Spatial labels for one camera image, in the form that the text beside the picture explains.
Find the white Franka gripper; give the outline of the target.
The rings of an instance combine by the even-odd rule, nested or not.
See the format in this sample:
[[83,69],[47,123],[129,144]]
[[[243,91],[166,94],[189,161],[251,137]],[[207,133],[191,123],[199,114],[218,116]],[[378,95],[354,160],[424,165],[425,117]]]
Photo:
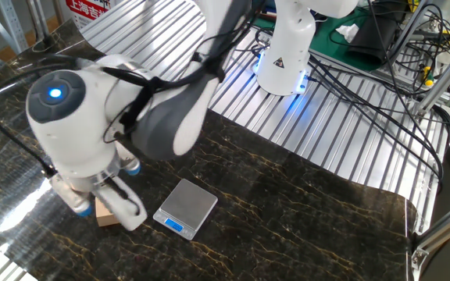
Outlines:
[[118,176],[106,178],[93,190],[93,195],[128,231],[137,229],[148,218],[141,199]]

